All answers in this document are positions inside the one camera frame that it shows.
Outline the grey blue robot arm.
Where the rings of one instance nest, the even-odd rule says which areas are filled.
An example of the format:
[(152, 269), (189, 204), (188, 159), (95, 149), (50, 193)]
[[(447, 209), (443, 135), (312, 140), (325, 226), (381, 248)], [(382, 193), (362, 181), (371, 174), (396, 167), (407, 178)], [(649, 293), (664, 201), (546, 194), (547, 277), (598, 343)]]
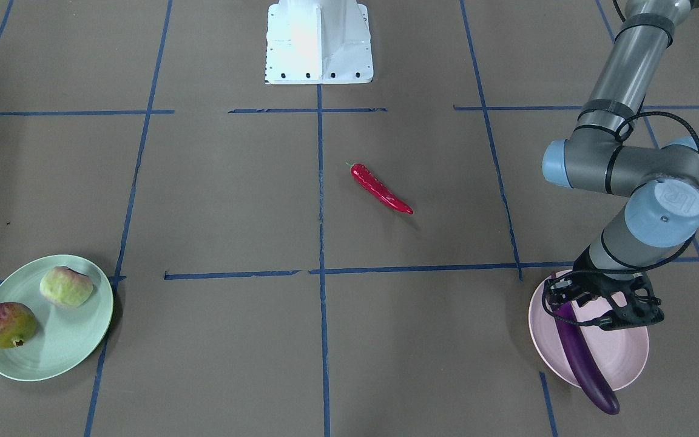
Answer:
[(679, 257), (699, 229), (699, 136), (681, 117), (643, 104), (677, 25), (695, 8), (699, 1), (628, 2), (574, 131), (544, 153), (542, 174), (553, 185), (627, 197), (572, 270), (544, 282), (542, 307), (559, 327), (580, 326), (571, 305), (599, 298), (610, 309), (587, 327), (664, 318), (648, 271)]

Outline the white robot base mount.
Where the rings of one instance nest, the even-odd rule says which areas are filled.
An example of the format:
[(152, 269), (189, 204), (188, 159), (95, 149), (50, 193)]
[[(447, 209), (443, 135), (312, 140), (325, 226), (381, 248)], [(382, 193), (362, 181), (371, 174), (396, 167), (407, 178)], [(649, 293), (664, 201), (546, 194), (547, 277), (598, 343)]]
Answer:
[(365, 84), (374, 78), (368, 9), (357, 1), (269, 6), (265, 83)]

